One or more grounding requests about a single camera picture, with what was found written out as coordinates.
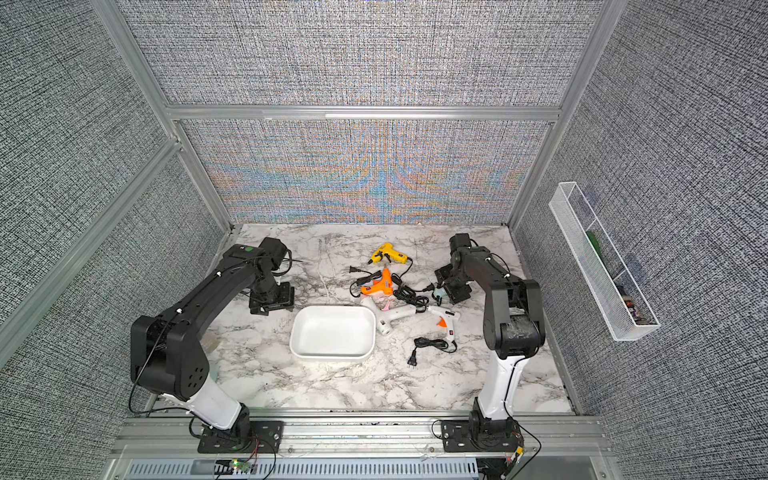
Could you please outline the white plastic storage box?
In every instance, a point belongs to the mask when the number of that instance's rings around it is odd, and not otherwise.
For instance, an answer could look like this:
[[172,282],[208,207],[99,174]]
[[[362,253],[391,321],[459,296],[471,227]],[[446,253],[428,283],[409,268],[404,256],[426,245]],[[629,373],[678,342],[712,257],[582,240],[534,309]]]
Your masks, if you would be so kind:
[[296,314],[289,348],[302,360],[358,362],[372,354],[375,340],[376,320],[370,309],[316,305]]

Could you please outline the white orange glue gun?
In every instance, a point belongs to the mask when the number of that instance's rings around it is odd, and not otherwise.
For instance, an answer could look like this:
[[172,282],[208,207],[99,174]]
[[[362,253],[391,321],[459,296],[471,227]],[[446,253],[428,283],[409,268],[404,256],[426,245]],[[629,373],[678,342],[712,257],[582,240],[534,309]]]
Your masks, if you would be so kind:
[[427,311],[439,318],[437,325],[445,330],[445,335],[442,339],[417,337],[414,340],[414,348],[411,355],[407,360],[407,364],[412,367],[417,365],[417,353],[419,349],[432,347],[448,354],[452,354],[458,349],[455,341],[454,323],[460,318],[460,314],[437,305],[428,306]]

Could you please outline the yellow glue gun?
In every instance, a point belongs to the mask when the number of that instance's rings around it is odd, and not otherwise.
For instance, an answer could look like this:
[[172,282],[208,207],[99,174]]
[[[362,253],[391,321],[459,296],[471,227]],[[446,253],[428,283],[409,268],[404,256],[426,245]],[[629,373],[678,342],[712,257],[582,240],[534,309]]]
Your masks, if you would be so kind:
[[[411,266],[413,264],[413,260],[412,260],[411,257],[409,257],[408,255],[406,255],[406,254],[396,250],[394,248],[394,246],[391,243],[389,243],[389,242],[382,244],[381,246],[379,246],[373,252],[373,254],[370,256],[370,258],[368,260],[368,264],[369,265],[373,265],[373,264],[378,264],[378,263],[384,262],[384,261],[389,262],[389,263],[398,263],[398,264],[406,265],[406,270],[404,271],[404,273],[407,273],[410,270],[410,268],[411,268]],[[350,272],[351,273],[361,273],[362,274],[362,276],[360,278],[355,279],[352,282],[352,284],[350,285],[349,293],[351,294],[351,296],[353,298],[359,298],[361,296],[367,296],[367,295],[362,295],[360,293],[360,290],[359,290],[359,285],[362,284],[362,279],[368,277],[369,275],[377,273],[377,272],[379,272],[381,270],[377,270],[375,272],[372,272],[372,271],[365,271],[365,270],[362,270],[362,269],[357,268],[357,267],[351,267],[350,268]]]

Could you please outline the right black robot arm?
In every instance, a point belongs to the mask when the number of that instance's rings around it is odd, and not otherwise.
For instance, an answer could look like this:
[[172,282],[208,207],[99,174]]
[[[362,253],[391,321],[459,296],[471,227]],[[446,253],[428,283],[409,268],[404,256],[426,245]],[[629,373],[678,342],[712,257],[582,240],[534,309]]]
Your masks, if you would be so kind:
[[450,263],[436,271],[438,287],[454,305],[470,298],[472,282],[484,292],[482,333],[490,363],[470,413],[470,431],[476,438],[517,437],[513,399],[525,367],[546,341],[541,288],[513,274],[468,233],[453,235],[449,244]]

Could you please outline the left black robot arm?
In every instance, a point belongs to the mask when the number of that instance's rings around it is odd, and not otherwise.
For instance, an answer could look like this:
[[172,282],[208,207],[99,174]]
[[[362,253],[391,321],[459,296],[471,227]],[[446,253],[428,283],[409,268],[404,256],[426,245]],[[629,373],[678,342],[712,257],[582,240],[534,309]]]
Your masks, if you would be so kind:
[[216,433],[250,438],[250,412],[213,380],[201,339],[243,291],[254,315],[292,309],[295,289],[278,279],[293,263],[292,251],[277,238],[266,237],[257,246],[235,244],[181,300],[155,316],[136,319],[130,329],[133,386],[176,401]]

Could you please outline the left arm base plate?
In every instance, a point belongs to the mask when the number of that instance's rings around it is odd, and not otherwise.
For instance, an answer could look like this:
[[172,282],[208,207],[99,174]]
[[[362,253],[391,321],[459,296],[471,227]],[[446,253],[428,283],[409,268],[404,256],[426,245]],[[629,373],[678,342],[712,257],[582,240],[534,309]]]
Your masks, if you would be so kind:
[[197,452],[200,454],[244,454],[257,452],[277,453],[282,441],[285,423],[282,421],[251,420],[241,432],[237,427],[218,430],[205,426],[200,435]]

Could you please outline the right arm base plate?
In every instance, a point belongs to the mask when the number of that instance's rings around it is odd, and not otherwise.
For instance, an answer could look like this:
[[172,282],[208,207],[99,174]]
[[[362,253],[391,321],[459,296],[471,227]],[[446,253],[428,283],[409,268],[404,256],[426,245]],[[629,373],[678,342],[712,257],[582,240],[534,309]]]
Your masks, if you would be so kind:
[[440,438],[446,453],[513,453],[525,447],[519,424],[506,420],[444,420]]

